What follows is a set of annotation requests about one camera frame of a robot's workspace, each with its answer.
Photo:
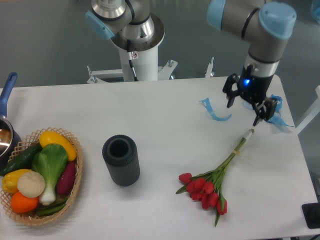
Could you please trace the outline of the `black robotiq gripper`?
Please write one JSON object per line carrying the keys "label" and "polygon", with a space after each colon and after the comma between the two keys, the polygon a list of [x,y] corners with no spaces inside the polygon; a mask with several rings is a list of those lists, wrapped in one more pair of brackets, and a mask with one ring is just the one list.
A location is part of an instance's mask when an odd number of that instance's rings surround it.
{"label": "black robotiq gripper", "polygon": [[244,72],[238,77],[237,74],[231,74],[225,81],[222,92],[226,94],[227,108],[230,108],[237,96],[252,104],[256,114],[253,122],[255,127],[261,121],[268,121],[273,117],[278,101],[275,98],[266,97],[267,90],[271,84],[273,75],[269,77],[247,76]]}

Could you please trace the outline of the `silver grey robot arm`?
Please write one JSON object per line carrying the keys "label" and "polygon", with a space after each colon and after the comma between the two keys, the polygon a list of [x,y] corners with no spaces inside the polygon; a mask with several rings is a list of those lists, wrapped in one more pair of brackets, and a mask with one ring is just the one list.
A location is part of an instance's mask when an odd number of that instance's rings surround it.
{"label": "silver grey robot arm", "polygon": [[[213,0],[207,21],[220,31],[229,32],[249,43],[240,75],[230,75],[223,92],[227,106],[236,97],[255,111],[254,123],[270,120],[277,101],[267,96],[296,22],[295,10],[268,0]],[[118,48],[123,79],[126,82],[157,81],[164,75],[158,66],[158,47],[165,28],[150,11],[147,0],[93,0],[85,13],[90,28]]]}

